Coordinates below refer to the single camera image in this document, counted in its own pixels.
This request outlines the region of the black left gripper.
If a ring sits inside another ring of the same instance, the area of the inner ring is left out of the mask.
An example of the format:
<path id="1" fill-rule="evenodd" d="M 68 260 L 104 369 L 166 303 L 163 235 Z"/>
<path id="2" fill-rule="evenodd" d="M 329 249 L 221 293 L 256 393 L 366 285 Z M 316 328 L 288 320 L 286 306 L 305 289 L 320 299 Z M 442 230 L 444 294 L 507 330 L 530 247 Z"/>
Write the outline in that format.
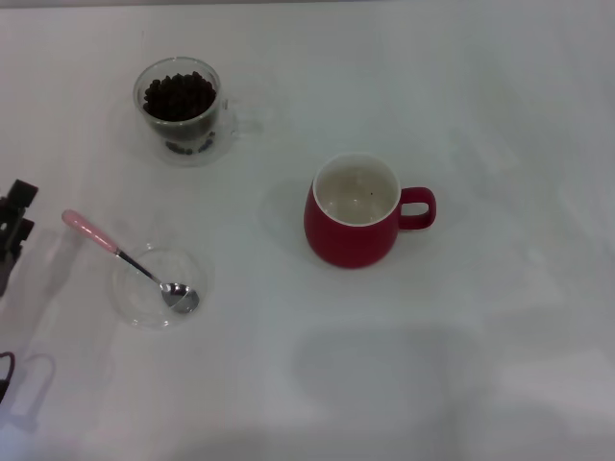
<path id="1" fill-rule="evenodd" d="M 22 216 L 32 204 L 38 188 L 28 182 L 15 180 L 6 196 L 1 198 L 2 216 Z M 20 257 L 22 242 L 32 232 L 35 223 L 29 219 L 1 219 L 0 296 L 6 292 L 11 276 L 11 258 Z"/>

